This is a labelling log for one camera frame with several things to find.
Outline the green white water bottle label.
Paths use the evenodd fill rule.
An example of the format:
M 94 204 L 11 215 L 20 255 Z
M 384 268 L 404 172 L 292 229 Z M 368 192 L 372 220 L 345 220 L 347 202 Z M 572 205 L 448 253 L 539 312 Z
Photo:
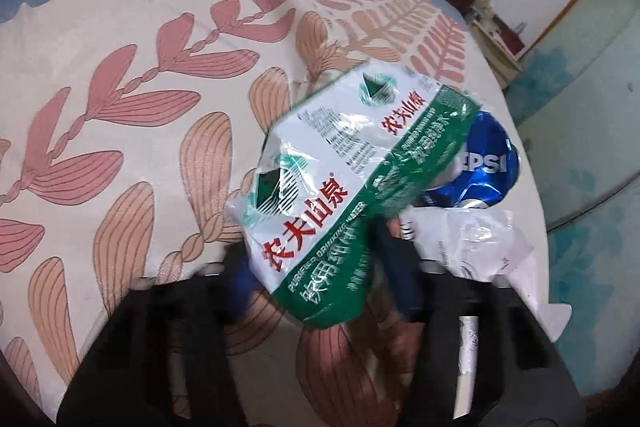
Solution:
M 255 277 L 294 319 L 358 317 L 367 229 L 414 202 L 468 139 L 480 104 L 432 77 L 367 61 L 270 128 L 248 192 L 230 200 Z

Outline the large crumpled white paper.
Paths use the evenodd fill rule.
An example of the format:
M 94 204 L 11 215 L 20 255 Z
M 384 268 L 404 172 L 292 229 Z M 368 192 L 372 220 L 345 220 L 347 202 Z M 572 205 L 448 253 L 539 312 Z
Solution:
M 420 256 L 435 260 L 456 277 L 489 282 L 506 277 L 551 341 L 558 340 L 572 315 L 572 307 L 549 303 L 542 292 L 538 253 L 515 221 L 514 213 L 499 208 L 462 209 L 410 207 L 399 216 L 401 236 Z

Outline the blue crushed Pepsi wrapper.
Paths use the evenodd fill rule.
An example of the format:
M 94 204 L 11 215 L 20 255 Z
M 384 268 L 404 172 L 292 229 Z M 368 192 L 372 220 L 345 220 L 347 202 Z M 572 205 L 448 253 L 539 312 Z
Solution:
M 521 172 L 521 157 L 503 125 L 482 110 L 475 117 L 465 147 L 451 164 L 456 176 L 430 187 L 418 207 L 488 208 L 512 190 Z

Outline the white pink leaf-print bedspread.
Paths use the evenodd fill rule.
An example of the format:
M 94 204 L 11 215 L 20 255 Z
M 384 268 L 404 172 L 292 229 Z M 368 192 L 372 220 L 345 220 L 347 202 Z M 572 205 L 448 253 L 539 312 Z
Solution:
M 186 279 L 241 232 L 269 125 L 349 66 L 434 76 L 513 121 L 442 0 L 51 0 L 1 26 L 1 352 L 55 419 L 142 277 Z

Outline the floral glass sliding wardrobe door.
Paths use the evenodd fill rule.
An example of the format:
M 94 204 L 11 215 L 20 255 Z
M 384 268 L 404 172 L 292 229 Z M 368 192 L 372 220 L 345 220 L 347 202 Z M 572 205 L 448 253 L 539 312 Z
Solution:
M 549 241 L 558 348 L 583 395 L 639 348 L 639 0 L 579 0 L 530 50 L 506 101 Z

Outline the light wooden nightstand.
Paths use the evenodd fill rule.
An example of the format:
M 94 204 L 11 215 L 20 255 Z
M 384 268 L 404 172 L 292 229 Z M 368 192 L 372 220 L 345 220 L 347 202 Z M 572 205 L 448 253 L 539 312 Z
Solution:
M 523 72 L 521 64 L 514 55 L 477 20 L 469 20 L 468 26 L 485 60 L 494 73 L 502 91 Z

